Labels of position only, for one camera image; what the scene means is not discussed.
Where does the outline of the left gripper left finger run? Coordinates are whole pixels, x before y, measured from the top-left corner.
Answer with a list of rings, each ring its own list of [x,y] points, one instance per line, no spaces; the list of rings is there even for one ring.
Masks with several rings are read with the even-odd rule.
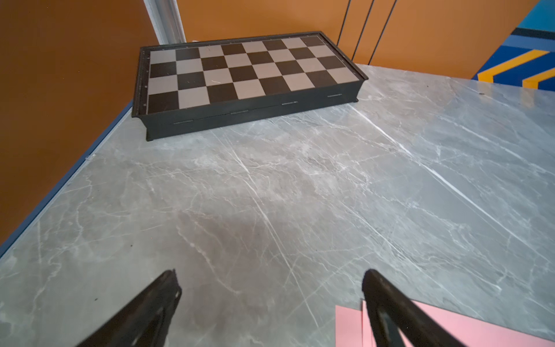
[[[166,270],[80,346],[163,346],[182,288]]]

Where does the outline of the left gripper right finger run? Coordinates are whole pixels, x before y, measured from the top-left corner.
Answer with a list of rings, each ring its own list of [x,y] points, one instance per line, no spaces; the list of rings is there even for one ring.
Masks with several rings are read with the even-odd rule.
[[[377,346],[462,346],[379,271],[364,274],[362,292]]]

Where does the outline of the pink paper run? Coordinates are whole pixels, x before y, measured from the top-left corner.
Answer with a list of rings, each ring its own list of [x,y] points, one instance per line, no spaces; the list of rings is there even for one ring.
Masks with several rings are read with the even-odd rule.
[[[414,302],[435,322],[441,325],[466,346],[553,346],[554,342],[517,332],[440,309],[420,302]],[[336,346],[376,346],[369,318],[361,309],[335,308],[335,345]]]

